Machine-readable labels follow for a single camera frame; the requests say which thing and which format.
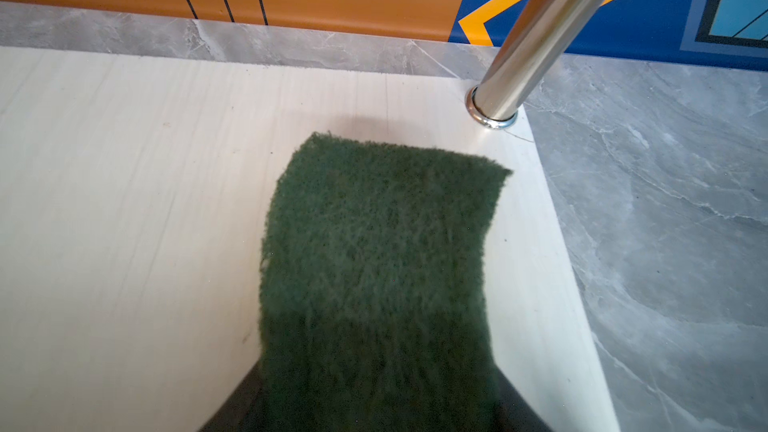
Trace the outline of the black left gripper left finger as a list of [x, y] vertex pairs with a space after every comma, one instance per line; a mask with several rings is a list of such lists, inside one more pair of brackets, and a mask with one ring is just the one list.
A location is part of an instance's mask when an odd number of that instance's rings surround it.
[[200, 432], [257, 432], [264, 430], [264, 385], [256, 362]]

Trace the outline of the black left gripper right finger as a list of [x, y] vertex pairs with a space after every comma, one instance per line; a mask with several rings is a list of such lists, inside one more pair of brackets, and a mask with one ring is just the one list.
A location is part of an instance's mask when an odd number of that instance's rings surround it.
[[552, 429], [496, 368], [498, 397], [493, 408], [492, 432], [551, 432]]

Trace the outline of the green yellow scouring sponge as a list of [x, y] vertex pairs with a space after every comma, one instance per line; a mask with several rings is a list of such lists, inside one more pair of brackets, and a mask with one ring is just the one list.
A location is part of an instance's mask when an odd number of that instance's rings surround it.
[[311, 135], [262, 245], [270, 431], [486, 431], [497, 399], [484, 240], [509, 170]]

